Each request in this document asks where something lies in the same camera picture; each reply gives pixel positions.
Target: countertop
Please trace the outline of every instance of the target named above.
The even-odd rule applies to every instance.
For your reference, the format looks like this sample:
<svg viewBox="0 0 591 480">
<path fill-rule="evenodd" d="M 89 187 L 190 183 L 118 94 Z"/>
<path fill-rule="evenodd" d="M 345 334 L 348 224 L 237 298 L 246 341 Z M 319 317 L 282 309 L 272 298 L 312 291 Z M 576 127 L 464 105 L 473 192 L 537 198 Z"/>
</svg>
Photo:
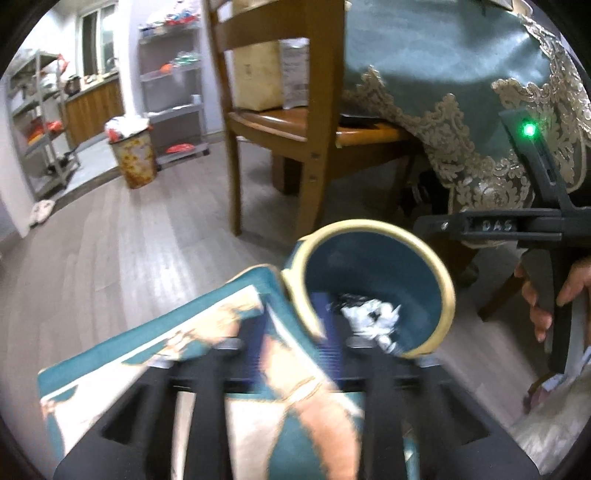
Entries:
<svg viewBox="0 0 591 480">
<path fill-rule="evenodd" d="M 77 94 L 72 95 L 71 97 L 68 97 L 66 99 L 66 103 L 71 102 L 72 100 L 76 100 L 78 97 L 81 97 L 89 92 L 91 92 L 92 90 L 97 89 L 98 87 L 109 83 L 109 82 L 113 82 L 115 80 L 119 80 L 119 73 L 115 73 L 103 80 L 99 80 L 98 82 L 93 82 L 90 85 L 86 86 L 86 88 L 84 88 L 83 90 L 79 91 Z"/>
</svg>

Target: chair backrest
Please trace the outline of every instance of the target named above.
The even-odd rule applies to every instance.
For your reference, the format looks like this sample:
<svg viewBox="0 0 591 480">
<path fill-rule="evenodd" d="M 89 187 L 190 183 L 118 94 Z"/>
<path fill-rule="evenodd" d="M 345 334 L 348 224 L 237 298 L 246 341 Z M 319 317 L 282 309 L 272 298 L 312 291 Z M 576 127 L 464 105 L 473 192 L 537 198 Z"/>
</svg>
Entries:
<svg viewBox="0 0 591 480">
<path fill-rule="evenodd" d="M 224 115 L 233 110 L 224 52 L 285 38 L 310 39 L 307 143 L 313 155 L 334 146 L 343 86 L 344 0 L 271 0 L 224 22 L 218 10 L 228 0 L 203 0 L 207 30 L 220 83 Z"/>
</svg>

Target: shelving unit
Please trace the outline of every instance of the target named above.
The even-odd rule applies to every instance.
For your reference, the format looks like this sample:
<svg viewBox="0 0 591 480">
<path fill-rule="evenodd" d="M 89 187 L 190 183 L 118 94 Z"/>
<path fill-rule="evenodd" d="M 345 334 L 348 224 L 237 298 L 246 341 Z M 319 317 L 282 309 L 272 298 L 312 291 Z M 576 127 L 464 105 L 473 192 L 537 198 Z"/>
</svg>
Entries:
<svg viewBox="0 0 591 480">
<path fill-rule="evenodd" d="M 201 24 L 160 27 L 138 41 L 139 80 L 144 101 L 144 116 L 150 119 L 150 138 L 158 164 L 166 164 L 197 153 L 209 154 L 205 141 L 202 62 L 173 67 L 161 72 L 182 51 L 201 52 Z M 201 95 L 201 103 L 193 103 L 193 95 Z M 189 143 L 194 149 L 167 154 L 172 145 Z"/>
<path fill-rule="evenodd" d="M 27 180 L 31 193 L 36 201 L 46 198 L 53 190 L 59 187 L 66 187 L 68 180 L 80 166 L 76 150 L 68 130 L 68 121 L 64 105 L 65 94 L 61 86 L 56 85 L 51 90 L 44 90 L 41 86 L 41 71 L 57 60 L 57 55 L 46 51 L 37 50 L 31 56 L 23 59 L 8 77 L 6 102 L 9 106 L 9 125 L 12 132 L 12 139 L 17 150 L 21 168 Z M 56 64 L 56 75 L 59 78 L 59 65 Z M 23 83 L 34 83 L 35 94 L 28 98 L 25 95 Z M 19 107 L 12 110 L 12 100 L 22 92 L 23 102 Z M 48 127 L 46 102 L 57 100 L 57 114 L 61 119 L 63 129 L 53 132 Z M 43 127 L 43 136 L 36 142 L 28 144 L 27 137 L 31 128 L 31 120 L 39 118 Z M 60 159 L 56 153 L 54 141 L 64 135 L 68 161 L 60 165 Z"/>
</svg>

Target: green led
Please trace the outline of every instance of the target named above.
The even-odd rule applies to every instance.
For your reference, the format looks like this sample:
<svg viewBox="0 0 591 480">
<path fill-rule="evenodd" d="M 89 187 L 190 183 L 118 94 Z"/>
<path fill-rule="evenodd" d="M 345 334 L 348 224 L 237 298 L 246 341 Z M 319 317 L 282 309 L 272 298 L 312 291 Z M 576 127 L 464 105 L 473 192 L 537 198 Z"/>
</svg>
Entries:
<svg viewBox="0 0 591 480">
<path fill-rule="evenodd" d="M 523 126 L 523 134 L 525 137 L 532 138 L 535 137 L 535 134 L 538 131 L 538 126 L 536 124 L 527 123 Z"/>
</svg>

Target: wooden cabinet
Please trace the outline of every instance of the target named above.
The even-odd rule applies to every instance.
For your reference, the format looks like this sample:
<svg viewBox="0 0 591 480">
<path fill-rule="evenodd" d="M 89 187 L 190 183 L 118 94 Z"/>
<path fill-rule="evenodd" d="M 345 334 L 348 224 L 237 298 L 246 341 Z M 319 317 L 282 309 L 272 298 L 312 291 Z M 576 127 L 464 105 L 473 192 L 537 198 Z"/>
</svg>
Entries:
<svg viewBox="0 0 591 480">
<path fill-rule="evenodd" d="M 105 130 L 105 123 L 124 114 L 119 78 L 93 85 L 66 100 L 72 140 L 77 147 Z"/>
</svg>

